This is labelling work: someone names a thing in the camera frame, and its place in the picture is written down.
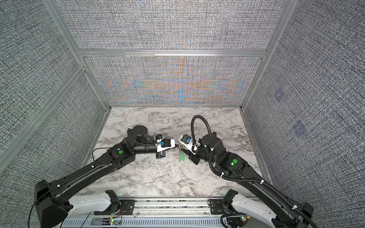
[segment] gray marble vein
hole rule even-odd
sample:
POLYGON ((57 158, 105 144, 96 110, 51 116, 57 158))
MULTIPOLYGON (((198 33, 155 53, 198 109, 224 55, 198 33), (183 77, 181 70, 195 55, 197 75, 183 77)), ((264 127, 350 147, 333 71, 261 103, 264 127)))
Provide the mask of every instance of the gray marble vein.
MULTIPOLYGON (((162 134, 163 138, 178 141, 183 134, 191 135, 190 122, 197 114, 206 118, 228 151, 241 156, 261 174, 238 108, 113 108, 95 148, 119 143, 127 136, 128 128, 139 124, 145 125, 153 137, 162 134)), ((195 121, 194 129, 196 138, 207 134, 200 119, 195 121)), ((96 150, 95 158, 104 152, 105 149, 96 150)), ((208 162, 195 165, 187 156, 182 161, 180 154, 178 148, 167 151, 161 159, 156 159, 155 154, 137 154, 134 162, 100 178, 79 194, 114 190, 119 196, 223 196, 233 189, 254 196, 237 183, 214 175, 208 162)))

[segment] enclosure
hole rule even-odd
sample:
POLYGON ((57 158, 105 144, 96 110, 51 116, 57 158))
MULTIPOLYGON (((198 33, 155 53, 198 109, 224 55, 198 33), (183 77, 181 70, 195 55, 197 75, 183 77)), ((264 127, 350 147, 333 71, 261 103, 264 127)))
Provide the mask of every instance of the enclosure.
MULTIPOLYGON (((364 226, 363 1, 5 0, 0 9, 0 227, 26 227, 38 181, 78 170, 128 128, 178 140, 197 114, 227 150, 313 205, 319 227, 364 226)), ((196 129, 206 134, 202 122, 196 129)), ((254 196, 207 163, 182 161, 178 148, 136 156, 80 194, 109 189, 254 196)))

